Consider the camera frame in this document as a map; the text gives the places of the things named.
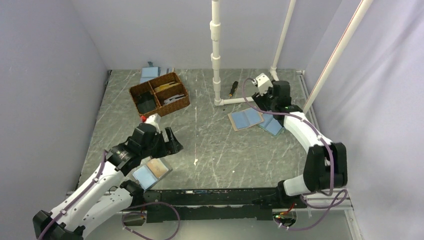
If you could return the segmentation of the tan blue card holder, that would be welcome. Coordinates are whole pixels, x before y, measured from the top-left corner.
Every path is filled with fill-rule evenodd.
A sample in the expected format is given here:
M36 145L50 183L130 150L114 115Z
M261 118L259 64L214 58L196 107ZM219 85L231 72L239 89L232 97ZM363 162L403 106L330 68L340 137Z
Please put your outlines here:
M234 131L246 129L264 122L262 114L253 108L229 113L228 118Z

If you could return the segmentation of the silver grey vip card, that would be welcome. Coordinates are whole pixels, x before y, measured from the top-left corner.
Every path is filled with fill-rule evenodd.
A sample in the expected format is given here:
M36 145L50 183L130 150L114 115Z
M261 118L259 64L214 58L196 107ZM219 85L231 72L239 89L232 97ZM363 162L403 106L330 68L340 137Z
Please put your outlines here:
M174 96L171 96L171 97L165 99L163 101L163 103L164 103L164 105L168 105L168 104L173 103L173 102L175 102L175 101L177 101L179 99L182 99L184 97L185 97L184 94L177 94L177 95L174 95Z

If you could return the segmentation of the black credit card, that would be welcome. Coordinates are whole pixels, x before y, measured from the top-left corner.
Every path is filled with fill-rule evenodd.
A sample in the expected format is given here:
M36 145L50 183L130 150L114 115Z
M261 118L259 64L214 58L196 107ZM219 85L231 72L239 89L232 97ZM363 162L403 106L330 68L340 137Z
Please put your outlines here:
M157 108L154 95L150 92L144 92L136 97L136 107L140 114L146 114Z

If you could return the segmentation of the gold credit card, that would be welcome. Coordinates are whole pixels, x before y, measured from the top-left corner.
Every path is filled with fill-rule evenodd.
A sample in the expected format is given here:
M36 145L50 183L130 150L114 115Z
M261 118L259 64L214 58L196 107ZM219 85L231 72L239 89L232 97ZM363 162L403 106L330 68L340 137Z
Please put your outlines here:
M158 87L154 88L154 92L155 92L155 93L158 93L158 92L164 91L164 90L169 89L169 88L171 88L171 87L173 87L173 86L175 86L175 85L177 85L177 84L178 84L178 83L177 83L176 81L168 82L168 83L162 84L162 85L160 85L160 86L158 86Z

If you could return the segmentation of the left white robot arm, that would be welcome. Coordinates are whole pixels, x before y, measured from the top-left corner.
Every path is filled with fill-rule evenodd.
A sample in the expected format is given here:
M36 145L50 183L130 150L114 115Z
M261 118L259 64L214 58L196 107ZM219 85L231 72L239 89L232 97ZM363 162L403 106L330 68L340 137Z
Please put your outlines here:
M38 240L82 240L114 214L162 201L148 190L172 169L165 157L183 150L172 129L168 140L155 123L141 123L126 141L106 150L93 174L68 198L32 219Z

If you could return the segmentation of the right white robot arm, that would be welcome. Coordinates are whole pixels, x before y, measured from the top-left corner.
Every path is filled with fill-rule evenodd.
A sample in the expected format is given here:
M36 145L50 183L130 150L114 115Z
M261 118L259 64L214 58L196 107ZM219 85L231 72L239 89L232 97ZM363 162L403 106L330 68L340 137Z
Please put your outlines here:
M287 208L295 201L295 196L344 187L348 182L345 145L323 136L303 110L292 104L289 82L265 76L253 79L252 83L258 88L252 99L259 109L271 114L307 154L302 174L278 183L276 203Z

